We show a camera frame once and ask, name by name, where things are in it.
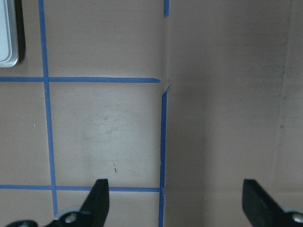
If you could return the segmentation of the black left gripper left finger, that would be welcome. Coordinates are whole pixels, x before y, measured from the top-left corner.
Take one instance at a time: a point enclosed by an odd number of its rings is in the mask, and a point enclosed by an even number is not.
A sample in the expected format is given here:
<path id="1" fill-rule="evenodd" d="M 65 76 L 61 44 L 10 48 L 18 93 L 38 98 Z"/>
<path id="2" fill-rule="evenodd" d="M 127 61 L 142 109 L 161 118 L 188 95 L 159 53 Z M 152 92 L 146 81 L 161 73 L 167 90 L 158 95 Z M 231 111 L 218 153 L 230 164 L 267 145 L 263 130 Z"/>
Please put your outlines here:
<path id="1" fill-rule="evenodd" d="M 48 227 L 103 227 L 109 212 L 109 186 L 107 179 L 94 183 L 78 211 L 70 211 L 54 219 Z"/>

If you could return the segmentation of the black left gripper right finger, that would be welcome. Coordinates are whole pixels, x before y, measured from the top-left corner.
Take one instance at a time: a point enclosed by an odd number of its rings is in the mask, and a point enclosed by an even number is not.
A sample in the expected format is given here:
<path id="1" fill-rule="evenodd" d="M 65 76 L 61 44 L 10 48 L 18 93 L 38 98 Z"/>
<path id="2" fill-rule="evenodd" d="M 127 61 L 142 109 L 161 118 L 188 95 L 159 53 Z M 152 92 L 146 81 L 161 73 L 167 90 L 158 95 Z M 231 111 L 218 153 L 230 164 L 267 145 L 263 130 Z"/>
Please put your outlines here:
<path id="1" fill-rule="evenodd" d="M 253 227 L 301 227 L 303 213 L 283 209 L 254 179 L 245 179 L 242 210 Z"/>

